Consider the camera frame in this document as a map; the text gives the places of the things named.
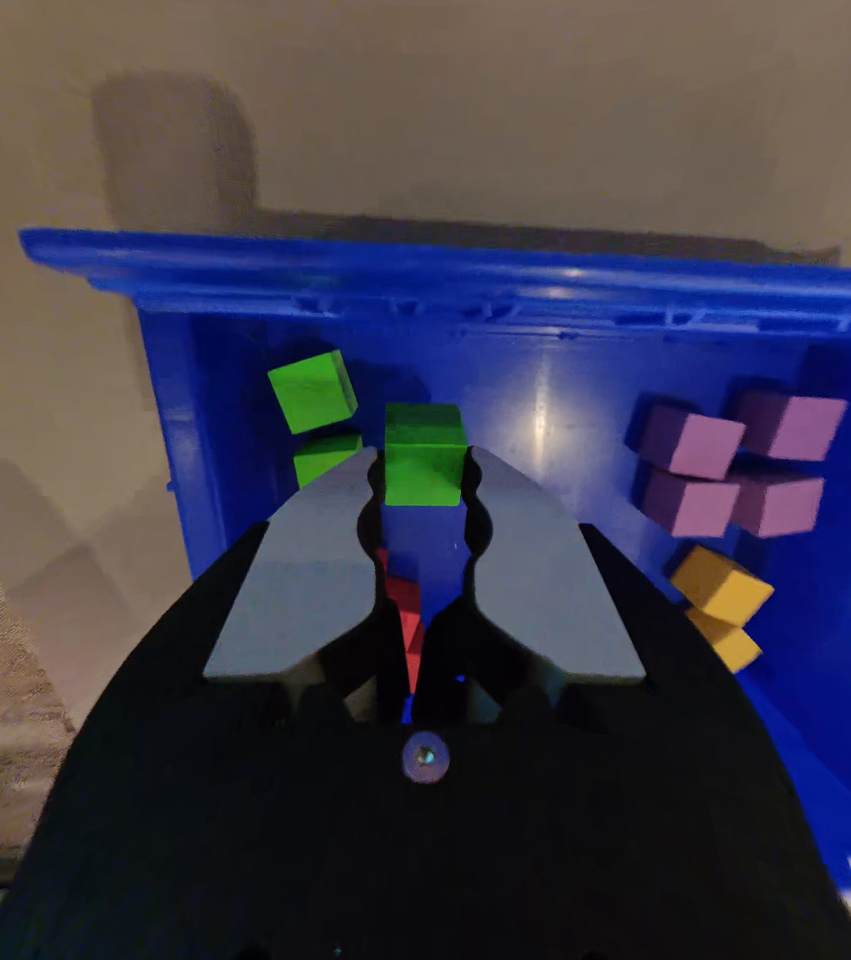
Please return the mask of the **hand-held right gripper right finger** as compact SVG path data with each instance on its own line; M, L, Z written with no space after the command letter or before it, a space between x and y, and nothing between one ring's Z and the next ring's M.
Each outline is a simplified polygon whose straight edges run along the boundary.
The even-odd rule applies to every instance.
M477 613L558 679L647 677L574 516L536 480L472 446L465 465L465 594Z

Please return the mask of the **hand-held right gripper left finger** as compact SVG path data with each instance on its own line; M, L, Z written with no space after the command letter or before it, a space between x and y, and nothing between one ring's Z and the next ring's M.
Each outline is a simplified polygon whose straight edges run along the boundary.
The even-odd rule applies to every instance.
M272 514L203 678L278 678L369 617L376 568L360 515L373 498L377 456L361 448Z

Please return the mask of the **yellow wooden cube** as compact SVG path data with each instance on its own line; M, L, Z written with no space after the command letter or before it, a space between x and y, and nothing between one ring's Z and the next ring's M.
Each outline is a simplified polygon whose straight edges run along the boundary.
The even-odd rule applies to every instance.
M679 560L669 582L696 611L733 627L744 627L775 592L733 559L702 545Z
M694 606L688 607L684 615L732 674L740 673L763 654L741 626L710 616Z

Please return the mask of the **blue plastic bin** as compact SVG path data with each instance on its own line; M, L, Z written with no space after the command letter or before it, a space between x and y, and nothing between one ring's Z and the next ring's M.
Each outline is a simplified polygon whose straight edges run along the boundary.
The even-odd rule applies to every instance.
M224 236L26 229L24 254L133 304L169 489L199 577L295 489L267 372L338 350L355 430L456 405L467 439L595 524L657 587L678 542L638 509L653 402L749 389L849 403L816 527L718 546L775 588L742 674L836 884L851 889L851 270Z

